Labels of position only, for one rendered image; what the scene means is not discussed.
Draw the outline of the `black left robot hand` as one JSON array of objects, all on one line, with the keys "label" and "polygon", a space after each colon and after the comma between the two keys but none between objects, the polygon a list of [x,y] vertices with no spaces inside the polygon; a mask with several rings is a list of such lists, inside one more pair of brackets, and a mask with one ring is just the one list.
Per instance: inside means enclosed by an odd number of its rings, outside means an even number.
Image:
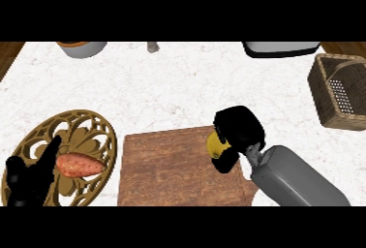
[{"label": "black left robot hand", "polygon": [[42,206],[55,182],[56,154],[62,138],[55,136],[34,165],[25,165],[19,156],[6,161],[6,182],[11,188],[9,206]]}]

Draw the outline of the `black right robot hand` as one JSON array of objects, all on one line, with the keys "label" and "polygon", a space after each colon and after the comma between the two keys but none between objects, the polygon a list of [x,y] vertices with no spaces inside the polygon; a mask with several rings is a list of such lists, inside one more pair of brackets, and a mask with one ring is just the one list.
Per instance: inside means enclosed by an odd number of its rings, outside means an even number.
[{"label": "black right robot hand", "polygon": [[211,163],[220,173],[229,173],[239,161],[239,154],[247,156],[251,167],[261,160],[266,134],[253,111],[245,106],[235,106],[219,111],[214,116],[214,130],[220,143],[231,146],[222,151]]}]

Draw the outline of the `yellow lemon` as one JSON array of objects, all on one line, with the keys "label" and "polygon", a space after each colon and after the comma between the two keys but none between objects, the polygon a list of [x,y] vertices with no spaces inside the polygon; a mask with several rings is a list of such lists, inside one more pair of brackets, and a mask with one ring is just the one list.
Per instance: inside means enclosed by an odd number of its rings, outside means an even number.
[{"label": "yellow lemon", "polygon": [[231,147],[229,142],[222,142],[216,132],[207,137],[205,149],[213,159],[219,159],[223,151]]}]

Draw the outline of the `brown wooden cutting board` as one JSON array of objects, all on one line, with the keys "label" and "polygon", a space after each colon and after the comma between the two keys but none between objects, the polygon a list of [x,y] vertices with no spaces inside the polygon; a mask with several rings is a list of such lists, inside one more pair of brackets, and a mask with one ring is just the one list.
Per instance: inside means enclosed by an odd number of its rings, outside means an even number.
[{"label": "brown wooden cutting board", "polygon": [[253,204],[257,187],[242,168],[220,173],[207,152],[210,126],[124,137],[120,206]]}]

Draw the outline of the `brown wicker basket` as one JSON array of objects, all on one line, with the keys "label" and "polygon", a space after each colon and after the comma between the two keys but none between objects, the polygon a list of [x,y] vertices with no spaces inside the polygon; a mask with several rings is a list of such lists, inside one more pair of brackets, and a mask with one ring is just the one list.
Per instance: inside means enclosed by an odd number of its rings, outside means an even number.
[{"label": "brown wicker basket", "polygon": [[366,59],[319,53],[307,76],[321,124],[326,128],[366,130]]}]

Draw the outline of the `orange sweet potato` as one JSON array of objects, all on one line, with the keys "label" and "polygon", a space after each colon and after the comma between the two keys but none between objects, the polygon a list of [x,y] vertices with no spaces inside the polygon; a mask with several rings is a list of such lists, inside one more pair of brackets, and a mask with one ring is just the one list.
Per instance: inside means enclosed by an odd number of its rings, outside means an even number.
[{"label": "orange sweet potato", "polygon": [[65,177],[77,178],[99,174],[105,170],[105,164],[81,153],[67,153],[58,157],[58,170]]}]

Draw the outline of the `gold ornate round trivet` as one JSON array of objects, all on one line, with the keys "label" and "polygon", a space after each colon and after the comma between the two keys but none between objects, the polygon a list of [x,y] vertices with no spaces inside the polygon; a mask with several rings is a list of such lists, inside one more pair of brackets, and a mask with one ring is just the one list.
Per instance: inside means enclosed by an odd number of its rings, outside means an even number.
[{"label": "gold ornate round trivet", "polygon": [[76,109],[50,117],[28,133],[14,152],[30,167],[42,157],[53,137],[62,138],[58,157],[81,153],[105,164],[105,170],[92,176],[70,178],[55,166],[55,182],[46,197],[46,206],[61,206],[59,196],[71,197],[70,206],[86,206],[105,188],[115,167],[115,130],[105,117],[92,110]]}]

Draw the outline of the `white appliance with black rim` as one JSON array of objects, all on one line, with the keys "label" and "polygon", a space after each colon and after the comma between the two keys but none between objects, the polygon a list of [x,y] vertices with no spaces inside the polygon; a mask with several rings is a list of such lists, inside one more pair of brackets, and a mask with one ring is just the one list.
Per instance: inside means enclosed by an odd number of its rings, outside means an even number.
[{"label": "white appliance with black rim", "polygon": [[312,54],[319,42],[244,42],[247,55],[253,58],[284,58]]}]

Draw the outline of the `grey pot with orange rim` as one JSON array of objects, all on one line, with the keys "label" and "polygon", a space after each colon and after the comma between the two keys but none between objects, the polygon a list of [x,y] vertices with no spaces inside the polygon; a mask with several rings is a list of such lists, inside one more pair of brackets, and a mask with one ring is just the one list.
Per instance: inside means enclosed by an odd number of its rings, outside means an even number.
[{"label": "grey pot with orange rim", "polygon": [[95,56],[105,48],[107,42],[58,42],[71,58],[83,59]]}]

